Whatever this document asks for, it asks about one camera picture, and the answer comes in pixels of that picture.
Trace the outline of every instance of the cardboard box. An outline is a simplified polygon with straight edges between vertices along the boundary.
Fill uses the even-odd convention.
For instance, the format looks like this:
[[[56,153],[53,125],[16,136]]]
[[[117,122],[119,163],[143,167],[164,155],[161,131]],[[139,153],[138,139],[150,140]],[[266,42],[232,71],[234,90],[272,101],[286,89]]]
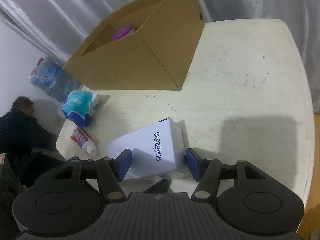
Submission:
[[[188,175],[182,131],[170,118],[109,141],[107,156],[117,158],[125,149],[132,150],[132,165],[124,180]]]
[[[127,24],[136,33],[112,41]],[[203,27],[197,0],[135,0],[105,18],[64,69],[91,90],[181,90]]]

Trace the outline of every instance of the silver screw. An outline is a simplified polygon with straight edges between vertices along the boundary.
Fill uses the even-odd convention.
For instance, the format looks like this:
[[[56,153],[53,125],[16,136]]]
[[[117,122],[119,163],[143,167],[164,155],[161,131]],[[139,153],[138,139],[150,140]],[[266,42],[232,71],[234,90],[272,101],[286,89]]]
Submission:
[[[197,191],[195,193],[195,197],[196,198],[201,198],[201,199],[209,198],[210,197],[210,193],[207,192],[207,191]]]
[[[123,194],[119,191],[113,191],[107,195],[109,199],[119,199],[119,198],[122,198],[122,196]]]

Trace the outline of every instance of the brown cardboard box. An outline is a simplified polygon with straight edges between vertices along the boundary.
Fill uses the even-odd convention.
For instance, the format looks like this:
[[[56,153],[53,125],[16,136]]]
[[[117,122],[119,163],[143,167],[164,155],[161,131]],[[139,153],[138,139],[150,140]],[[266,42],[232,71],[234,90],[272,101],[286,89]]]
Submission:
[[[136,33],[112,41],[127,24]],[[203,27],[197,0],[135,0],[105,18],[64,69],[92,90],[181,90]]]

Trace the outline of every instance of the white wall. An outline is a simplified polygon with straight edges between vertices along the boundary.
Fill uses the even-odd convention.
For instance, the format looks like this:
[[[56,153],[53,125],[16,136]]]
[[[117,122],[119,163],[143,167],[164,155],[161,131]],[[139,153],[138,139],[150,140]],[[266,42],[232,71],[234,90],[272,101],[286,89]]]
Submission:
[[[45,56],[0,21],[0,116],[10,110],[18,96],[26,96],[35,103],[39,124],[59,134],[61,125],[54,120],[63,116],[62,103],[33,86],[29,78],[39,58]]]

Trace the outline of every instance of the blue gripper pad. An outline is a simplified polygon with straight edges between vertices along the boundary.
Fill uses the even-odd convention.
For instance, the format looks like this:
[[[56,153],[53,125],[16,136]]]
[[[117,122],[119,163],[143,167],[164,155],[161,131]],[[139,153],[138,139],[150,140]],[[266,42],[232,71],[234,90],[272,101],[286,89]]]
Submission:
[[[198,159],[192,154],[192,149],[186,150],[186,164],[192,174],[192,177],[196,181],[200,181],[202,179],[202,171],[200,170]]]
[[[116,173],[117,181],[122,181],[132,164],[132,151],[125,149],[116,159],[118,161],[118,171]]]

